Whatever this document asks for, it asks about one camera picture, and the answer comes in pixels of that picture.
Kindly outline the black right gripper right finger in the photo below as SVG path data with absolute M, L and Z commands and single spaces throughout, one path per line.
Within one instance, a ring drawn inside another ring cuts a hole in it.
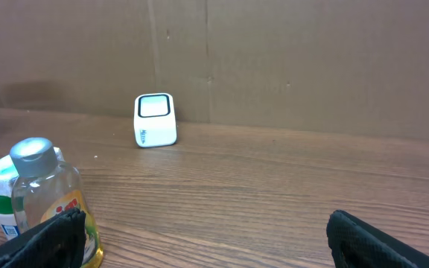
M 326 234 L 336 268 L 429 268 L 429 256 L 342 210 Z

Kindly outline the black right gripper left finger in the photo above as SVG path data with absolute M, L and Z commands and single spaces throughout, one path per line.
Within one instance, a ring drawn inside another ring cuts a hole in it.
M 71 208 L 0 245 L 0 268 L 80 268 L 86 213 Z

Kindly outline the clear bottle yellow liquid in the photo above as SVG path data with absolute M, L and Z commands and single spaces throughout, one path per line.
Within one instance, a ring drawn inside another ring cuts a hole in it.
M 86 214 L 82 266 L 99 267 L 103 260 L 101 238 L 78 170 L 59 160 L 51 141 L 41 137 L 13 145 L 10 158 L 18 173 L 11 202 L 19 231 L 24 233 L 70 208 L 78 208 Z

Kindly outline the green white tissue pack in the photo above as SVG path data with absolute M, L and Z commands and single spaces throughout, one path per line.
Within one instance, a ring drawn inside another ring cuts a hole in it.
M 11 193 L 14 182 L 19 177 L 10 156 L 0 159 L 0 227 L 5 237 L 11 240 L 20 235 L 13 213 Z

